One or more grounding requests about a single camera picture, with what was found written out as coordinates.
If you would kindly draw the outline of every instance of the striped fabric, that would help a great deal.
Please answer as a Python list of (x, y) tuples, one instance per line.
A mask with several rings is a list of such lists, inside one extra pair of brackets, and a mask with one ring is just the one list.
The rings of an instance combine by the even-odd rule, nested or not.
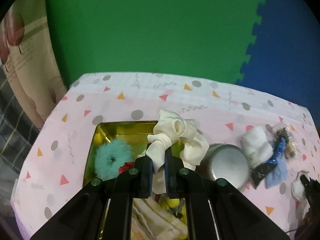
[(39, 131), (23, 112), (0, 69), (0, 158), (20, 173)]

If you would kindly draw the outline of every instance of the patterned tablecloth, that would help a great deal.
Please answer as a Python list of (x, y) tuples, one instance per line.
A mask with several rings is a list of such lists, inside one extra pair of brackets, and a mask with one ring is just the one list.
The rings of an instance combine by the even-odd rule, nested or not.
[(76, 81), (45, 122), (12, 194), (20, 231), (29, 239), (82, 187), (94, 130), (100, 122), (157, 120), (161, 109), (195, 119), (209, 144), (239, 145), (253, 126), (286, 122), (301, 158), (288, 179), (266, 190), (250, 184), (243, 194), (284, 231), (297, 227), (307, 202), (296, 202), (290, 183), (298, 171), (320, 175), (320, 144), (308, 109), (267, 93), (207, 79), (154, 73), (92, 73)]

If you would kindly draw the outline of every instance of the white object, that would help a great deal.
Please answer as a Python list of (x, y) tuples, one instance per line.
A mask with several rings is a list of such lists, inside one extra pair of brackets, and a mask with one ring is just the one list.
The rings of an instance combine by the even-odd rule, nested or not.
[(173, 143), (181, 140), (184, 149), (180, 152), (183, 165), (191, 170), (196, 169), (205, 156), (209, 144), (205, 138), (197, 132), (196, 122), (192, 119), (183, 119), (177, 113), (162, 109), (159, 113), (159, 121), (153, 128), (154, 135), (148, 135), (148, 142), (151, 143), (145, 154), (153, 162), (152, 191), (156, 194), (165, 192), (164, 179), (164, 152)]
[(305, 175), (307, 177), (308, 180), (310, 180), (309, 174), (307, 171), (300, 171), (297, 175), (296, 180), (294, 180), (293, 182), (291, 182), (291, 192), (292, 195), (298, 200), (305, 200), (306, 199), (306, 195), (305, 195), (305, 189), (303, 184), (300, 181), (300, 177), (302, 175)]
[(273, 155), (273, 149), (262, 126), (256, 126), (246, 132), (242, 136), (241, 143), (243, 152), (252, 169), (265, 163)]

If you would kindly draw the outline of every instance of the silver metal lid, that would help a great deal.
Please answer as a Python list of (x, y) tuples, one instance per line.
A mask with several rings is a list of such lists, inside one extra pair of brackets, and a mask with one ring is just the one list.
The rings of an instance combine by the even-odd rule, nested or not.
[(250, 169), (242, 150), (231, 144), (210, 145), (196, 171), (206, 179), (224, 178), (241, 188), (249, 179)]

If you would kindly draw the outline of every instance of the gold tray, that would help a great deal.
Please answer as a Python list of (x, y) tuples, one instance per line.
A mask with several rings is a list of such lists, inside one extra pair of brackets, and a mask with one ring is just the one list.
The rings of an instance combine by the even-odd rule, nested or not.
[[(132, 147), (132, 155), (133, 158), (136, 159), (137, 156), (147, 148), (147, 135), (153, 134), (153, 128), (157, 122), (158, 121), (107, 122), (98, 124), (92, 138), (87, 164), (84, 170), (83, 186), (97, 177), (94, 160), (100, 145), (109, 143), (116, 138), (121, 138)], [(174, 143), (171, 147), (172, 155), (179, 157), (183, 148), (184, 144), (181, 141)]]

